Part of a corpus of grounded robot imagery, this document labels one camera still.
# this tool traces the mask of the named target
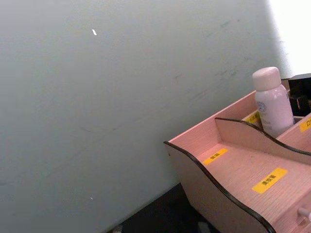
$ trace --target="gray wall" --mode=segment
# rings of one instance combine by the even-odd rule
[[[282,65],[268,12],[258,0],[3,0],[0,232],[107,231],[176,185],[162,142]]]

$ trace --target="wooden desk organizer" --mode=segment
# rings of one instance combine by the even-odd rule
[[[221,233],[311,233],[311,114],[278,138],[249,123],[255,92],[169,142],[191,205]]]

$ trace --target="wavy organizer divider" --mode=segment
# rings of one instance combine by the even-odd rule
[[[220,232],[311,233],[298,213],[311,210],[311,114],[274,139],[252,116],[254,94],[164,142],[167,151],[191,205]]]

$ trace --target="yellow label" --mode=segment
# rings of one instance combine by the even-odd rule
[[[287,170],[278,167],[263,180],[261,180],[257,185],[255,185],[252,189],[262,194],[267,191],[272,185],[274,185],[279,179],[285,176],[286,173]]]
[[[218,152],[216,152],[215,154],[213,154],[211,157],[209,157],[208,159],[203,161],[204,165],[210,164],[211,162],[215,161],[216,159],[218,159],[220,156],[222,156],[224,153],[226,153],[228,151],[228,149],[221,149]]]
[[[307,121],[301,123],[299,126],[300,126],[301,132],[308,130],[309,128],[311,128],[311,118],[309,118]]]
[[[259,116],[259,112],[255,112],[254,114],[252,114],[248,119],[246,119],[245,121],[254,124],[255,122],[257,122],[260,119]]]

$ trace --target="plastic bottle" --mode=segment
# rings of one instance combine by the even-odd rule
[[[278,68],[266,67],[253,74],[255,100],[263,130],[277,137],[294,124],[291,104],[281,84]]]

